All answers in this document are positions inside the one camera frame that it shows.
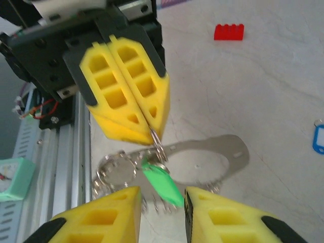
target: red lego brick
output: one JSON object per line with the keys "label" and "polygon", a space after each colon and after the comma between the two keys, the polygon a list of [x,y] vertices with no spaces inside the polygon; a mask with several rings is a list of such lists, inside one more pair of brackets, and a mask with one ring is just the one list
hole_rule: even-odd
{"label": "red lego brick", "polygon": [[214,40],[216,41],[241,41],[244,35],[243,24],[216,25]]}

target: white table surface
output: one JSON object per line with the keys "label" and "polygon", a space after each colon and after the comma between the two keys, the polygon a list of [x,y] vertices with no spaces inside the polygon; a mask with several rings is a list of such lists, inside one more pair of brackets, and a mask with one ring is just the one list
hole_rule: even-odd
{"label": "white table surface", "polygon": [[[324,239],[324,156],[312,149],[324,118],[324,2],[192,0],[162,9],[171,111],[163,144],[239,136],[249,164],[223,182],[221,195],[281,217],[307,241]],[[215,42],[215,25],[243,23],[242,42]],[[92,165],[120,149],[92,125]],[[199,161],[200,168],[181,168]],[[194,182],[220,156],[190,150],[170,158],[174,178]],[[184,213],[142,216],[140,242],[185,243]]]}

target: screw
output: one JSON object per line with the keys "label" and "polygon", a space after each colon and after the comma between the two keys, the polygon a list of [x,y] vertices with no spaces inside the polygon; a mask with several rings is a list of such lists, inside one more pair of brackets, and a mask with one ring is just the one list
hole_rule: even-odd
{"label": "screw", "polygon": [[52,82],[57,82],[59,80],[59,77],[58,76],[56,76],[56,75],[51,75],[50,76],[50,81],[52,81]]}
{"label": "screw", "polygon": [[72,33],[69,30],[66,30],[62,33],[63,38],[69,38],[71,37]]}
{"label": "screw", "polygon": [[62,95],[64,96],[68,96],[69,94],[71,94],[70,90],[66,90],[62,93]]}
{"label": "screw", "polygon": [[142,13],[147,12],[147,10],[148,10],[148,5],[144,5],[144,6],[141,8],[141,12],[142,12]]}
{"label": "screw", "polygon": [[51,122],[53,124],[57,124],[59,122],[59,119],[56,116],[51,117]]}
{"label": "screw", "polygon": [[45,48],[46,47],[46,41],[44,39],[38,39],[35,41],[35,45],[38,47],[38,48]]}
{"label": "screw", "polygon": [[52,59],[52,60],[49,61],[49,66],[50,67],[57,67],[58,65],[59,65],[59,62],[56,59]]}
{"label": "screw", "polygon": [[80,44],[80,41],[78,39],[74,39],[70,41],[71,46],[76,47]]}

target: keychain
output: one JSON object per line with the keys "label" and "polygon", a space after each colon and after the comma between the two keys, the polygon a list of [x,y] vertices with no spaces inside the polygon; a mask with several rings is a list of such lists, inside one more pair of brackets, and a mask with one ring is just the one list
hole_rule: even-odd
{"label": "keychain", "polygon": [[[184,206],[184,198],[165,165],[168,157],[161,141],[154,129],[150,128],[150,132],[154,142],[153,148],[140,152],[136,160],[120,151],[100,161],[97,177],[93,180],[94,199],[128,187],[136,178],[137,171],[142,171],[161,199],[177,207]],[[120,181],[122,173],[125,175],[125,166],[132,167],[132,173],[126,175],[127,180]],[[118,167],[122,168],[122,171],[116,171]]]}
{"label": "keychain", "polygon": [[316,128],[313,139],[313,149],[317,153],[324,155],[324,122],[322,119],[319,119],[314,122],[314,125]]}

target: cable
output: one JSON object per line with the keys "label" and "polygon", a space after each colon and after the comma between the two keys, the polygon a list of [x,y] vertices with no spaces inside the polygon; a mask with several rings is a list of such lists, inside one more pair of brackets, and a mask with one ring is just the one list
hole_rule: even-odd
{"label": "cable", "polygon": [[49,113],[47,113],[47,114],[45,114],[45,115],[41,115],[41,116],[39,116],[39,117],[36,117],[35,115],[33,115],[33,117],[34,117],[35,119],[43,119],[44,117],[53,114],[53,113],[55,112],[55,110],[56,110],[58,104],[59,104],[59,102],[56,101],[56,103],[55,103],[53,109],[52,109]]}
{"label": "cable", "polygon": [[52,101],[54,101],[54,99],[49,99],[49,100],[45,101],[43,104],[38,105],[36,107],[33,107],[27,113],[25,113],[22,116],[20,116],[20,118],[25,118],[28,115],[32,115],[35,119],[42,119],[45,116],[52,114],[56,110],[56,108],[58,106],[58,102],[55,103],[53,109],[48,114],[40,116],[41,118],[40,117],[35,117],[35,113],[36,113],[37,110],[39,110],[40,108],[42,108],[44,105],[47,105],[47,104],[51,103]]}
{"label": "cable", "polygon": [[19,96],[15,99],[15,107],[12,109],[13,112],[17,113],[18,115],[23,115],[25,111],[25,104],[23,102],[23,94],[27,87],[28,83],[25,82],[24,85],[21,87],[19,91]]}
{"label": "cable", "polygon": [[38,105],[42,104],[43,97],[42,97],[42,93],[41,93],[41,91],[39,89],[36,89],[35,91],[36,91],[36,104],[35,104],[35,106],[38,106]]}

